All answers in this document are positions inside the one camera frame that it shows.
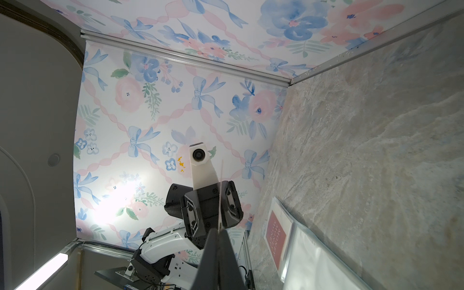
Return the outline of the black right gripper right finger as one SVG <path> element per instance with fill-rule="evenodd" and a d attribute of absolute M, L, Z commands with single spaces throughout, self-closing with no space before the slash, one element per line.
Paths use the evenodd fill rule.
<path fill-rule="evenodd" d="M 226 230 L 219 232 L 219 288 L 220 290 L 246 290 Z"/>

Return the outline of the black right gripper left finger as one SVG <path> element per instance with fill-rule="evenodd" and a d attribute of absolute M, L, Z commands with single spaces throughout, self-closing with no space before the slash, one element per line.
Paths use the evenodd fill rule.
<path fill-rule="evenodd" d="M 191 290 L 218 290 L 218 251 L 218 230 L 214 228 L 208 234 L 201 263 L 199 264 Z"/>

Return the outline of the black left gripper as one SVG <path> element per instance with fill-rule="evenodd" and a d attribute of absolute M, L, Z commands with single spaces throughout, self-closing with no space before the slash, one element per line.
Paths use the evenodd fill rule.
<path fill-rule="evenodd" d="M 164 210 L 182 219 L 186 227 L 185 237 L 202 250 L 211 229 L 218 228 L 219 189 L 217 184 L 194 190 L 191 187 L 172 184 L 167 194 Z M 232 228 L 243 219 L 244 213 L 238 191 L 233 181 L 222 182 L 222 225 Z"/>

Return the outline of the red money card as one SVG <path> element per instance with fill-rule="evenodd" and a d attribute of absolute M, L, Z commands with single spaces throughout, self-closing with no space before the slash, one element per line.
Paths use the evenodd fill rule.
<path fill-rule="evenodd" d="M 279 270 L 282 260 L 282 252 L 286 239 L 286 232 L 278 215 L 275 213 L 274 210 L 271 211 L 268 218 L 265 239 L 267 241 L 268 248 L 273 258 L 274 264 L 277 270 Z"/>

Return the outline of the red and cream card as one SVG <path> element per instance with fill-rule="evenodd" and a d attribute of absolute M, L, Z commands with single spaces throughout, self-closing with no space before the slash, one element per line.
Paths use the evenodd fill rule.
<path fill-rule="evenodd" d="M 221 170 L 219 175 L 219 205 L 218 205 L 218 233 L 223 229 L 222 225 L 222 182 L 223 182 L 223 172 L 224 172 L 224 160 L 221 161 Z"/>

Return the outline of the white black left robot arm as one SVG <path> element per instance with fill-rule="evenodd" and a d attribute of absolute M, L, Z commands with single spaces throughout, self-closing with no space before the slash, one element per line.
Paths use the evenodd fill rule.
<path fill-rule="evenodd" d="M 210 232 L 235 227 L 244 213 L 233 181 L 222 181 L 199 189 L 171 185 L 164 210 L 182 220 L 180 228 L 157 233 L 148 228 L 131 263 L 142 281 L 160 286 L 193 287 L 200 264 L 177 257 L 186 250 L 203 250 Z"/>

